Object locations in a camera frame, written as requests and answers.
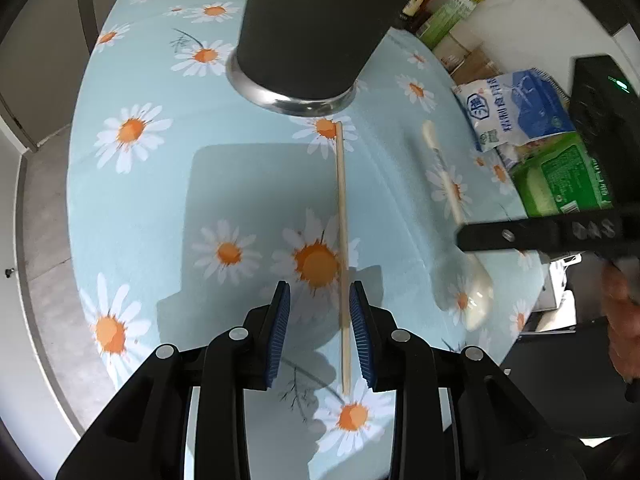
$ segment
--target green package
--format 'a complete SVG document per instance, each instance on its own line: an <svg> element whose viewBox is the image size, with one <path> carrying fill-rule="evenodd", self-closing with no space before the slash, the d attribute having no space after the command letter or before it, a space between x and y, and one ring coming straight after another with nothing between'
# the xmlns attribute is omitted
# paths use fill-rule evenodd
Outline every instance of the green package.
<svg viewBox="0 0 640 480"><path fill-rule="evenodd" d="M557 136L511 177L529 216L611 207L598 163L576 132Z"/></svg>

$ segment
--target floor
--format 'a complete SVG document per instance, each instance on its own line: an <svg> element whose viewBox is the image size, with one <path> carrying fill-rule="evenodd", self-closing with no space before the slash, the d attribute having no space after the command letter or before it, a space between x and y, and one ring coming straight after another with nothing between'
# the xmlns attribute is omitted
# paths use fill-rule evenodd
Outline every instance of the floor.
<svg viewBox="0 0 640 480"><path fill-rule="evenodd" d="M82 314L66 221L69 128L29 156L22 203L28 298L45 369L73 422L87 428L114 394Z"/></svg>

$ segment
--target spoon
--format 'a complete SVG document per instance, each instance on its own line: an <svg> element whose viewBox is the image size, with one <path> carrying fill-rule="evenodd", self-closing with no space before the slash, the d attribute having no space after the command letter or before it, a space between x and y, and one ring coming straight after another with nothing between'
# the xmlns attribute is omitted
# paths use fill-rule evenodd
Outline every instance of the spoon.
<svg viewBox="0 0 640 480"><path fill-rule="evenodd" d="M447 201L451 208L451 213L456 225L460 227L465 222L460 202L456 197L454 183L451 180L447 165L438 145L435 124L433 121L424 121L422 124L422 137L427 146L433 151L438 161L438 171L442 179ZM482 262L475 254L464 254L466 275L469 276L470 283L467 294L467 304L464 310L463 321L467 330L472 331L482 325L486 316L494 305L494 281L484 268Z"/></svg>

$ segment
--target tablecloth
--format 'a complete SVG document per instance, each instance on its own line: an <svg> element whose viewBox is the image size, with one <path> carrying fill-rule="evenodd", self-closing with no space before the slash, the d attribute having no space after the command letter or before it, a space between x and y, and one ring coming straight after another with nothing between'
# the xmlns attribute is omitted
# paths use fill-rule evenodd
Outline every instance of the tablecloth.
<svg viewBox="0 0 640 480"><path fill-rule="evenodd" d="M381 478L394 394L367 389L355 352L353 391L339 384L335 122L351 277L399 326L438 348L478 344L500 362L542 286L540 261L481 254L495 304L467 333L469 279L422 122L436 125L467 220L525 213L497 154L476 151L449 75L390 30L343 112L263 110L225 77L244 1L118 0L106 20L78 95L67 184L88 328L120 386L160 343L206 345L287 280L280 373L267 393L246 393L252 478Z"/></svg>

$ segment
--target black cylinder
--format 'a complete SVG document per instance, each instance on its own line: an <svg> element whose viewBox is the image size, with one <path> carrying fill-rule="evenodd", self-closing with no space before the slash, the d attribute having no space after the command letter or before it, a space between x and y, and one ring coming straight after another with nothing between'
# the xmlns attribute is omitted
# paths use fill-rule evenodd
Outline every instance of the black cylinder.
<svg viewBox="0 0 640 480"><path fill-rule="evenodd" d="M346 92L408 0L247 0L236 49L253 82L299 99Z"/></svg>

